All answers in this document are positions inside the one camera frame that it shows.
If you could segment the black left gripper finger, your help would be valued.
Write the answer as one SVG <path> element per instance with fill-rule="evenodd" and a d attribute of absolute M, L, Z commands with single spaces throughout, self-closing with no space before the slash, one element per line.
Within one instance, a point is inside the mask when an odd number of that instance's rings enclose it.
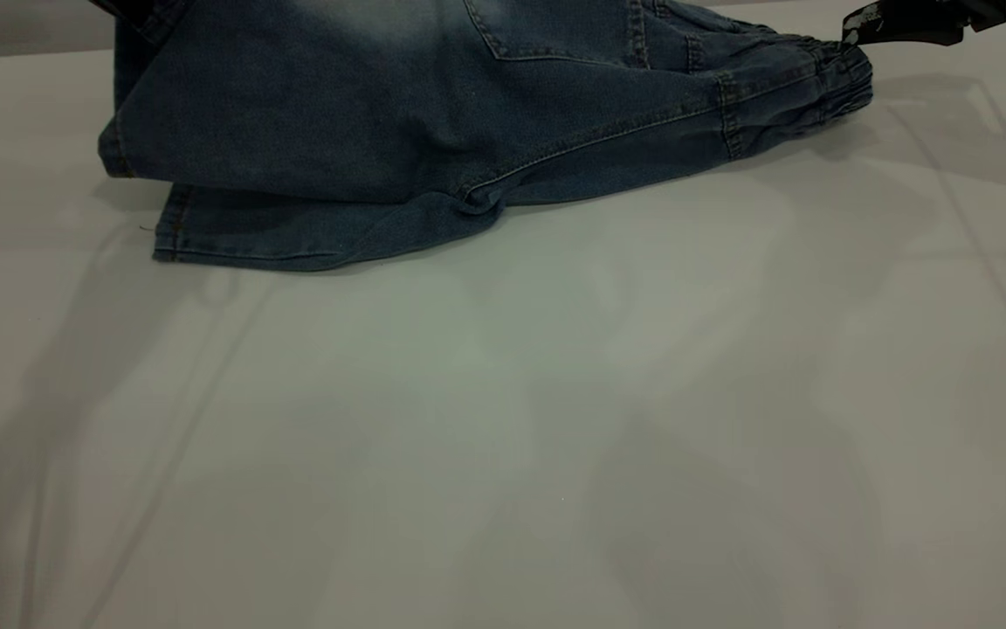
<path fill-rule="evenodd" d="M 132 27 L 148 27 L 155 20 L 157 1 L 91 0 L 89 3 Z"/>

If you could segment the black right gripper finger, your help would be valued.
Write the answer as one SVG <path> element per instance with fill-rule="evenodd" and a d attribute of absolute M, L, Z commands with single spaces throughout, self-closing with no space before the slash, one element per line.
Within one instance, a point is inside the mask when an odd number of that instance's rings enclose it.
<path fill-rule="evenodd" d="M 968 17 L 950 1 L 874 1 L 842 24 L 842 41 L 869 46 L 913 41 L 954 46 L 965 37 Z"/>

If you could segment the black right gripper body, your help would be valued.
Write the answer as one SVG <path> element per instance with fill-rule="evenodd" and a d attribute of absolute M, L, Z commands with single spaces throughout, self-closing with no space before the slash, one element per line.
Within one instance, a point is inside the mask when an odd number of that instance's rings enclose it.
<path fill-rule="evenodd" d="M 1006 0 L 965 0 L 968 27 L 974 32 L 988 31 L 1006 24 Z"/>

